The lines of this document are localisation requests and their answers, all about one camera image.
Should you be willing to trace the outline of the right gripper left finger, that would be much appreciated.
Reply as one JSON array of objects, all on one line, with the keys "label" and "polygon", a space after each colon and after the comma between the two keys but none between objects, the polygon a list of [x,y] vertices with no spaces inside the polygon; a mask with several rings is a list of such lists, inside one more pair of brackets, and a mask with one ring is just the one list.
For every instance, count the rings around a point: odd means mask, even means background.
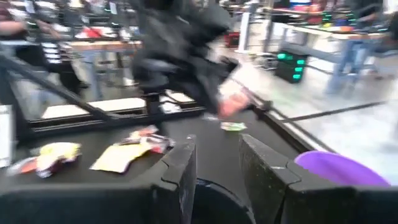
[{"label": "right gripper left finger", "polygon": [[43,179],[0,171],[0,224],[190,224],[197,177],[192,139],[147,154],[125,174],[91,170],[105,142]]}]

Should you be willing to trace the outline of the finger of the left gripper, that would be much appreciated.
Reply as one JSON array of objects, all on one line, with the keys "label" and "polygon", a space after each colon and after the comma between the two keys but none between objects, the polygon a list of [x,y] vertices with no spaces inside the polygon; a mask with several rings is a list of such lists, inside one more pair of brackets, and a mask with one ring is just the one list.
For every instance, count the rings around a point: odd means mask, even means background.
[{"label": "finger of the left gripper", "polygon": [[203,93],[202,106],[211,114],[217,114],[220,105],[220,94],[218,92]]}]

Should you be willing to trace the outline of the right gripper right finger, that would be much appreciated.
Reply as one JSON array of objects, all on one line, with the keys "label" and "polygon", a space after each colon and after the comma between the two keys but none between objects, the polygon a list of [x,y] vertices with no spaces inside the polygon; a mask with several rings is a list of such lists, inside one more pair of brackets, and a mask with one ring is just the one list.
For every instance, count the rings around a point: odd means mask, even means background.
[{"label": "right gripper right finger", "polygon": [[247,134],[239,152],[257,224],[398,224],[398,186],[334,183]]}]

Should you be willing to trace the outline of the green white candy packet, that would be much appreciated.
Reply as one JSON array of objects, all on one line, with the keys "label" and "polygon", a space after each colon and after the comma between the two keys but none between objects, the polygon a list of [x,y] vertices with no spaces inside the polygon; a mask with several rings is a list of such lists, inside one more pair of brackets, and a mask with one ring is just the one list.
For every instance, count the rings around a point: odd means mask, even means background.
[{"label": "green white candy packet", "polygon": [[242,131],[247,127],[244,123],[221,122],[220,128],[224,131]]}]

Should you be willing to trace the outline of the black jack-o-lantern bucket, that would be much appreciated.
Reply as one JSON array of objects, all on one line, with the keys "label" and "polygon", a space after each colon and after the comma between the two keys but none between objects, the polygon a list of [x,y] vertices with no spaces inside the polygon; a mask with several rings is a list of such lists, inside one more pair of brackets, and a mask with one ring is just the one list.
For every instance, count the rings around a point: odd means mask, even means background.
[{"label": "black jack-o-lantern bucket", "polygon": [[215,182],[197,179],[191,224],[256,224],[247,205]]}]

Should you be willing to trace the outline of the silver red candy wrapper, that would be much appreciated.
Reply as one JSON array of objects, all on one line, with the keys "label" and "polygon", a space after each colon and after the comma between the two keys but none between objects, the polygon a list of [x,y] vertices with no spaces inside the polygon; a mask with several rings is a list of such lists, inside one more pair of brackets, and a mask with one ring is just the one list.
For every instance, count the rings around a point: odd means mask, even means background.
[{"label": "silver red candy wrapper", "polygon": [[118,146],[141,145],[152,152],[163,154],[174,148],[175,141],[165,136],[154,133],[140,133],[139,131],[131,133],[128,138],[117,143]]}]

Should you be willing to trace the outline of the clear red candy wrapper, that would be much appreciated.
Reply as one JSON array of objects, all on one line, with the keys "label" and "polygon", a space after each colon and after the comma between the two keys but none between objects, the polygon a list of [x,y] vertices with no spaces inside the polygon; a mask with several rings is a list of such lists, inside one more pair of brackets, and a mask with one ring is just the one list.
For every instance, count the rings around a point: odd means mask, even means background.
[{"label": "clear red candy wrapper", "polygon": [[37,157],[28,157],[12,164],[7,168],[6,175],[13,176],[35,172],[37,169]]}]

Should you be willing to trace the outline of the black table mat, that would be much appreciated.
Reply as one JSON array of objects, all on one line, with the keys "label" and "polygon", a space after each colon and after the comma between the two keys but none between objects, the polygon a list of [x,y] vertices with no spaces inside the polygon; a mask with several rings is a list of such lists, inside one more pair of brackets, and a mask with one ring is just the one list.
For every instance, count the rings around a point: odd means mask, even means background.
[{"label": "black table mat", "polygon": [[[205,179],[222,185],[239,197],[254,215],[239,165],[240,136],[238,133],[223,131],[216,123],[200,118],[165,122],[163,127],[177,144],[187,139],[194,140],[197,147],[196,183],[197,179]],[[106,143],[105,150],[111,144],[126,137],[129,132],[129,129],[115,129],[76,133],[57,136],[55,140],[77,142],[81,144],[81,151],[84,142],[101,141]]]}]

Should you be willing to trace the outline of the purple jack-o-lantern bucket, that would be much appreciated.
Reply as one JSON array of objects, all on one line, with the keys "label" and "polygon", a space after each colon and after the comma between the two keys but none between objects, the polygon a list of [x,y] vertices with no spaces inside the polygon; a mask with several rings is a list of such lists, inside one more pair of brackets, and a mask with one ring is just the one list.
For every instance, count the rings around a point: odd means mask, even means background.
[{"label": "purple jack-o-lantern bucket", "polygon": [[390,186],[390,183],[377,172],[341,154],[309,151],[297,156],[294,162],[309,172],[337,184]]}]

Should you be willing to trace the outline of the black computer with green lights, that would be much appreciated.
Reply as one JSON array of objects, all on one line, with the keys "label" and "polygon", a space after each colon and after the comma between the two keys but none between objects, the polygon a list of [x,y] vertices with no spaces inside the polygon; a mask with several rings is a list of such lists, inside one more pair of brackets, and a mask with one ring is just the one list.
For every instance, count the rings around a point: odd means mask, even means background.
[{"label": "black computer with green lights", "polygon": [[303,78],[308,55],[294,50],[280,50],[276,55],[277,65],[274,75],[292,84]]}]

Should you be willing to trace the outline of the wooden workbench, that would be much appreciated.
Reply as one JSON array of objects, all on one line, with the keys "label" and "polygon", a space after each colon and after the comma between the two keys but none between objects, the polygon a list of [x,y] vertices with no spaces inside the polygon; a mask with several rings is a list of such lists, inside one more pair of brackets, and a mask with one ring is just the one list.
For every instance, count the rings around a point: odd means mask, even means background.
[{"label": "wooden workbench", "polygon": [[68,54],[69,57],[76,54],[83,58],[86,74],[90,80],[92,95],[96,101],[103,100],[100,87],[100,76],[97,74],[95,60],[96,55],[106,56],[106,52],[114,52],[121,57],[122,53],[132,54],[142,46],[140,40],[96,40],[94,42],[79,40],[77,42],[60,42],[58,44],[44,44],[45,47],[57,46],[60,52]]}]

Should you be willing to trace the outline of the blue-legged workbench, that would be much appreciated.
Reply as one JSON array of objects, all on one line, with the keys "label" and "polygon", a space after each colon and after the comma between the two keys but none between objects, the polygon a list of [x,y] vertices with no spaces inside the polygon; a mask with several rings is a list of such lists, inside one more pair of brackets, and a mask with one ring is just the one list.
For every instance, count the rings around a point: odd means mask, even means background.
[{"label": "blue-legged workbench", "polygon": [[[315,57],[321,60],[325,60],[327,62],[334,63],[335,65],[340,65],[343,62],[343,57],[346,55],[347,50],[344,49],[341,51],[341,55],[333,55],[330,52],[325,52],[322,50],[314,49],[308,43],[308,38],[311,35],[315,36],[323,36],[323,37],[331,37],[333,39],[342,40],[344,42],[349,41],[362,41],[364,43],[370,42],[372,40],[380,40],[387,36],[387,31],[385,29],[381,29],[377,32],[369,32],[363,30],[354,30],[349,32],[343,32],[340,30],[330,30],[330,29],[318,29],[314,26],[301,26],[301,25],[293,25],[293,24],[284,24],[284,33],[282,35],[282,40],[280,43],[280,50],[294,50],[301,52],[303,54],[308,55],[309,57]],[[293,30],[302,34],[302,43],[301,44],[293,44],[285,40],[286,33],[288,30]]]}]

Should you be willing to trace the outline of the person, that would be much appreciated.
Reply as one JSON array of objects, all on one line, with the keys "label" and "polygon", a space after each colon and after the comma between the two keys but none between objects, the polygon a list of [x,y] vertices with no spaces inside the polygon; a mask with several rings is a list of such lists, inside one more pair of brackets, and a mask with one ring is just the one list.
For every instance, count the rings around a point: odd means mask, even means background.
[{"label": "person", "polygon": [[[0,0],[0,40],[24,40],[27,35],[26,23],[13,17],[9,12],[10,6],[8,0]],[[88,84],[78,78],[71,62],[48,63],[41,46],[16,47],[15,56],[49,73],[57,73],[61,84],[77,95],[80,95],[80,90],[88,88]]]}]

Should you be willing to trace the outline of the black aluminium table frame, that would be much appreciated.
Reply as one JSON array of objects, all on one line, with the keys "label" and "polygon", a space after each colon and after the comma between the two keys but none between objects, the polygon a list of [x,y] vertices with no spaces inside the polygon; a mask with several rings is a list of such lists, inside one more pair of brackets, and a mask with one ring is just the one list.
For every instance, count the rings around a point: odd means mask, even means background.
[{"label": "black aluminium table frame", "polygon": [[[177,105],[180,111],[164,113],[158,94],[147,95],[143,98],[121,98],[85,102],[73,93],[64,93],[69,101],[67,105],[50,106],[42,117],[29,120],[22,114],[22,106],[16,106],[17,136],[23,141],[33,138],[44,138],[52,134],[82,131],[96,128],[119,126],[138,126],[144,124],[161,123],[177,119],[201,116],[206,109],[182,93],[167,96],[168,103]],[[297,152],[311,150],[330,152],[326,144],[314,136],[304,138],[298,133],[304,130],[294,124],[293,118],[288,118],[278,111],[271,101],[255,100],[247,107],[254,112],[257,119],[265,122],[284,141],[289,143]]]}]

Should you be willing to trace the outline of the black diagonal frame strut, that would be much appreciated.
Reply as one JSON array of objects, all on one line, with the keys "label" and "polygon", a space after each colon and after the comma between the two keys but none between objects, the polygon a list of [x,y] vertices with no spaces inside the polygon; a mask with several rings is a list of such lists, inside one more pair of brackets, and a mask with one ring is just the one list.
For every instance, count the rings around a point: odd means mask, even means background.
[{"label": "black diagonal frame strut", "polygon": [[95,118],[105,121],[112,119],[128,118],[127,115],[111,113],[109,111],[104,111],[100,108],[89,105],[87,102],[82,101],[76,96],[76,94],[70,92],[66,88],[57,87],[52,82],[45,80],[40,76],[40,71],[33,70],[33,67],[31,65],[19,60],[14,56],[0,52],[0,65],[6,70],[13,70],[22,75],[24,78],[28,78],[36,84],[41,85],[42,87],[53,92],[54,94],[57,94],[58,96],[64,98],[70,104],[76,105],[81,109],[89,112],[89,114],[92,114]]}]

